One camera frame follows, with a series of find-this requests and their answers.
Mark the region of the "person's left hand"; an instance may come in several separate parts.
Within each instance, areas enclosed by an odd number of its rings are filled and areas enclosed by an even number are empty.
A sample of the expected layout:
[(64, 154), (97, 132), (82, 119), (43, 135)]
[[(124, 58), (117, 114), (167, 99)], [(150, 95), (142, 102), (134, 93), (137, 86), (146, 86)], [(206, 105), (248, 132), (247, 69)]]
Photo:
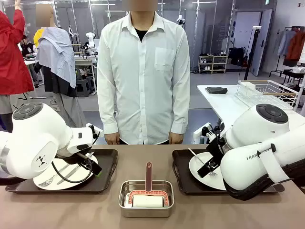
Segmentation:
[(177, 134), (170, 132), (169, 133), (169, 144), (170, 145), (179, 145), (183, 142), (184, 134)]

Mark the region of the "person's right hand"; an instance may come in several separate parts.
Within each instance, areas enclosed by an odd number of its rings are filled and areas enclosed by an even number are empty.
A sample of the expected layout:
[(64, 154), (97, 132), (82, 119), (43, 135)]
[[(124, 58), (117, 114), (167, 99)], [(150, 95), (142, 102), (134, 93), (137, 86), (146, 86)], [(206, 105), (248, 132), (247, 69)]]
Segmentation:
[(112, 133), (112, 134), (104, 134), (104, 138), (108, 145), (119, 145), (120, 144), (119, 132)]

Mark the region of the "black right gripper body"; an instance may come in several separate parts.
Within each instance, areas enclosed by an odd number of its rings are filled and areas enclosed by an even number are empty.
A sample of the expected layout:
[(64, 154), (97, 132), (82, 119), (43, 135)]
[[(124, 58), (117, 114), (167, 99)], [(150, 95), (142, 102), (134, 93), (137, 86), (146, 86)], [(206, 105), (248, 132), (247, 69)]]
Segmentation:
[(216, 137), (214, 140), (210, 140), (207, 146), (208, 152), (212, 155), (212, 158), (207, 162), (208, 167), (217, 167), (220, 165), (224, 156), (223, 146), (225, 145), (225, 139), (223, 137)]

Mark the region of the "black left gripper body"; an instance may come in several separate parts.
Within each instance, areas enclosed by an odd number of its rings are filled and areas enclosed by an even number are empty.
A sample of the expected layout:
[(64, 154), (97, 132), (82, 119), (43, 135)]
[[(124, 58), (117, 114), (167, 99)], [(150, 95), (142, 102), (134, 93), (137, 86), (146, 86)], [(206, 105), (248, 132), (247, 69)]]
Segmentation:
[(88, 153), (76, 153), (71, 157), (57, 157), (56, 165), (63, 167), (65, 165), (79, 165), (81, 167), (91, 167), (93, 160), (90, 159)]

